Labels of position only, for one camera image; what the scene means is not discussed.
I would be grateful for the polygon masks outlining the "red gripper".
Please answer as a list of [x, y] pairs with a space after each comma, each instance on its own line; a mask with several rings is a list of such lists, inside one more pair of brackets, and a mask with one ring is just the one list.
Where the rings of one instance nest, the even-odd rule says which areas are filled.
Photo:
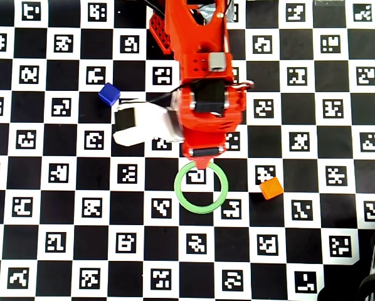
[[177, 116], [182, 126], [182, 153], [197, 170], [224, 152], [225, 135], [235, 131], [245, 110], [245, 84], [225, 80], [194, 80], [181, 88]]

